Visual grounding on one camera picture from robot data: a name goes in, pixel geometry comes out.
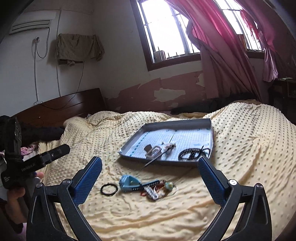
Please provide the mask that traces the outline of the left hand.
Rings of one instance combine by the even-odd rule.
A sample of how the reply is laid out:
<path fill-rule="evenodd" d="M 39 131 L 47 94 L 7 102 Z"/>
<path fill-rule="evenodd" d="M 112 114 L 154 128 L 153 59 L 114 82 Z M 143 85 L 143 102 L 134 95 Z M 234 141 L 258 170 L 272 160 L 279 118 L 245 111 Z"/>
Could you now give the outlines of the left hand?
<path fill-rule="evenodd" d="M 18 199 L 25 195 L 26 191 L 24 187 L 19 189 L 8 190 L 7 192 L 7 204 L 5 210 L 9 218 L 15 223 L 26 223 L 27 218 L 24 216 Z"/>

